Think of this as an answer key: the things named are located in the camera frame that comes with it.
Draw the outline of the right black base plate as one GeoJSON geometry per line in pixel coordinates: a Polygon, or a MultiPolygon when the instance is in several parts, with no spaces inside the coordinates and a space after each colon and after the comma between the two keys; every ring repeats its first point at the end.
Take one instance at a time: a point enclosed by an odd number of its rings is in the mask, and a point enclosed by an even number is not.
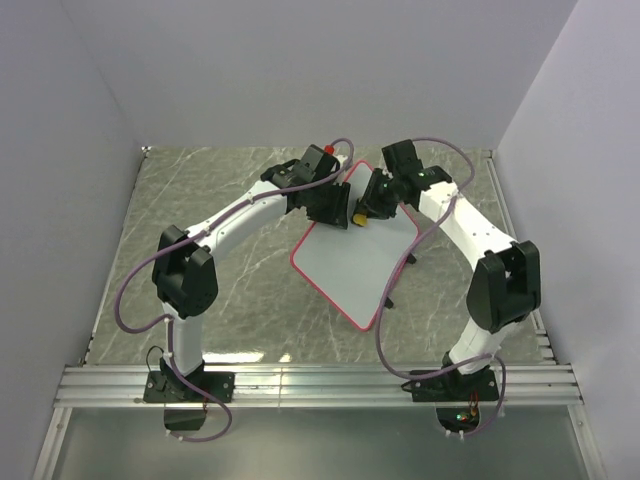
{"type": "Polygon", "coordinates": [[[401,389],[419,402],[497,401],[499,392],[494,372],[489,368],[469,375],[457,370],[426,380],[409,380],[401,389]]]}

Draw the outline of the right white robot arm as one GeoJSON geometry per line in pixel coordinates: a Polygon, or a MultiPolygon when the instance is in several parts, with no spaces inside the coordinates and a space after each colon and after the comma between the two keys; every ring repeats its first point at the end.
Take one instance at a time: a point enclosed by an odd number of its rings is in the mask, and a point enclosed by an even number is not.
{"type": "Polygon", "coordinates": [[[408,381],[426,383],[441,377],[444,393],[461,400],[475,390],[479,372],[496,359],[514,326],[540,306],[540,252],[533,242],[519,242],[495,227],[440,167],[404,176],[374,169],[354,220],[388,219],[399,204],[408,204],[432,220],[432,227],[444,232],[469,263],[469,320],[436,371],[410,374],[386,358],[380,361],[389,373],[408,381]]]}

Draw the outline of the red framed whiteboard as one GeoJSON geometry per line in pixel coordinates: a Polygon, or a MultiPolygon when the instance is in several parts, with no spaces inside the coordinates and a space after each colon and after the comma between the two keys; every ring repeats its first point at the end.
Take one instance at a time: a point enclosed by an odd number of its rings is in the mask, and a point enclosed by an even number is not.
{"type": "Polygon", "coordinates": [[[290,263],[355,328],[367,331],[397,261],[418,235],[402,206],[395,217],[364,227],[314,223],[293,248],[290,263]]]}

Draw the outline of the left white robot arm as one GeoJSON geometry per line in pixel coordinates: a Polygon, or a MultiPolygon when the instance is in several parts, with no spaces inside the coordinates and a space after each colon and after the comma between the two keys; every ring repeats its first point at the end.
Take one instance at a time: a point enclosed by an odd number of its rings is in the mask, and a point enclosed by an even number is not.
{"type": "Polygon", "coordinates": [[[166,388],[180,402],[209,390],[201,336],[203,315],[219,293],[218,264],[248,236],[291,211],[344,229],[350,186],[338,180],[349,159],[311,146],[300,159],[268,168],[239,199],[187,229],[168,227],[154,257],[152,281],[162,304],[166,388]]]}

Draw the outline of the aluminium table edge rail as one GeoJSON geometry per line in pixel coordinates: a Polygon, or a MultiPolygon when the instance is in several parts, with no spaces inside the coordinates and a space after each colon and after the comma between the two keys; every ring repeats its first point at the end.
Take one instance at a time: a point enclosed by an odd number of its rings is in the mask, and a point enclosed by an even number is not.
{"type": "MultiPolygon", "coordinates": [[[[519,240],[528,238],[521,220],[516,216],[516,209],[513,204],[514,196],[509,190],[497,164],[498,155],[496,150],[483,149],[482,154],[507,232],[519,240]]],[[[558,363],[557,355],[551,345],[548,329],[539,309],[534,310],[523,322],[516,326],[516,329],[502,344],[502,352],[510,353],[512,360],[520,364],[556,365],[558,363]]]]}

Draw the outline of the yellow whiteboard eraser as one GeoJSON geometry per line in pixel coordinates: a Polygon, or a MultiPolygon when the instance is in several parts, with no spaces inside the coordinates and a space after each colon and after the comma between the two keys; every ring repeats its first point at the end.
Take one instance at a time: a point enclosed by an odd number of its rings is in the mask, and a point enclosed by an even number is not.
{"type": "Polygon", "coordinates": [[[368,219],[366,215],[356,213],[352,217],[352,222],[357,226],[364,227],[367,225],[368,219]]]}

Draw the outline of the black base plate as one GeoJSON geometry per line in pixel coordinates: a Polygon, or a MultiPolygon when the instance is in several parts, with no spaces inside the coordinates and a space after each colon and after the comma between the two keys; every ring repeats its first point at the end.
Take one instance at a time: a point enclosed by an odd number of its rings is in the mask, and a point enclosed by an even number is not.
{"type": "MultiPolygon", "coordinates": [[[[223,403],[233,397],[235,374],[232,372],[204,372],[188,379],[199,390],[207,392],[223,403]]],[[[144,403],[203,403],[209,398],[181,382],[172,372],[152,371],[148,374],[143,393],[144,403]]]]}
{"type": "Polygon", "coordinates": [[[489,368],[469,375],[457,370],[426,380],[409,380],[401,389],[419,402],[497,401],[499,392],[494,372],[489,368]]]}

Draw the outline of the aluminium mounting rail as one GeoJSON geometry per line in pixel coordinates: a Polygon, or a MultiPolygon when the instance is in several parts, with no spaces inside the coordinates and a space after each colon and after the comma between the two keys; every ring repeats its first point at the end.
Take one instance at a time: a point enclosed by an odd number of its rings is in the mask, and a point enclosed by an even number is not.
{"type": "MultiPolygon", "coordinates": [[[[373,364],[208,365],[235,374],[233,408],[411,407],[402,380],[373,364]]],[[[149,407],[143,401],[145,366],[67,367],[54,397],[56,408],[149,407]]],[[[507,368],[506,406],[580,405],[583,397],[568,365],[507,368]]]]}

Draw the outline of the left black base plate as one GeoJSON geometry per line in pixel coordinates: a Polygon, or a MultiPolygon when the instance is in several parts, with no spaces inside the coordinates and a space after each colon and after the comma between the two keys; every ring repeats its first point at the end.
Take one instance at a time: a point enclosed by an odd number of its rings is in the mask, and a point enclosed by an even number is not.
{"type": "MultiPolygon", "coordinates": [[[[204,372],[188,379],[199,390],[207,392],[223,403],[233,397],[235,374],[232,372],[204,372]]],[[[203,403],[209,398],[181,382],[172,372],[152,371],[148,374],[143,393],[144,403],[203,403]]]]}

